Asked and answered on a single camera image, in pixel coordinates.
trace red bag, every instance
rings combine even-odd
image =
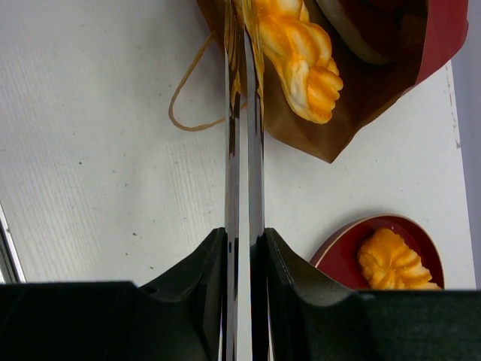
[[[214,40],[223,47],[224,0],[197,3]],[[467,35],[467,0],[404,0],[401,19],[406,22],[400,37],[407,44],[406,51],[395,62],[369,65],[349,50],[315,0],[304,3],[310,21],[319,24],[331,38],[332,56],[344,88],[331,121],[311,123],[290,109],[277,73],[265,57],[265,129],[277,140],[327,162],[335,160],[361,127],[448,62]]]

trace bread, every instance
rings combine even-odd
[[[309,22],[303,0],[253,4],[262,51],[274,64],[290,108],[305,120],[327,123],[343,88],[328,34]]]
[[[378,229],[358,251],[363,277],[375,290],[439,290],[421,257],[392,230]]]

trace white wall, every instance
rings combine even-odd
[[[481,1],[470,0],[466,44],[452,61],[476,285],[481,288]]]

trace string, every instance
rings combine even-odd
[[[168,106],[168,117],[171,120],[172,124],[174,124],[178,129],[184,130],[186,132],[200,132],[201,130],[209,129],[212,128],[213,126],[216,126],[217,124],[222,123],[225,120],[225,117],[219,118],[215,122],[212,123],[207,123],[207,124],[201,124],[199,126],[184,126],[181,122],[179,122],[175,115],[174,115],[174,104],[177,100],[177,97],[179,96],[180,91],[182,90],[183,86],[186,84],[187,80],[190,77],[190,74],[194,71],[195,67],[197,64],[201,61],[202,56],[205,53],[205,50],[207,47],[210,45],[211,41],[214,39],[214,32],[211,32],[209,37],[205,40],[205,42],[202,44],[201,48],[195,54],[194,59],[192,60],[192,63],[189,65],[187,68],[186,73],[182,77],[182,79],[179,82],[179,85],[175,89],[174,94],[172,95],[171,103]],[[247,105],[247,102],[244,102],[240,109],[244,109]]]

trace braided bread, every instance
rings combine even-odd
[[[362,275],[376,290],[439,290],[421,257],[390,229],[378,229],[359,249]]]
[[[242,0],[234,3],[242,22]],[[253,6],[262,51],[274,64],[290,108],[305,120],[327,123],[343,88],[329,35],[309,22],[303,0],[253,0]]]

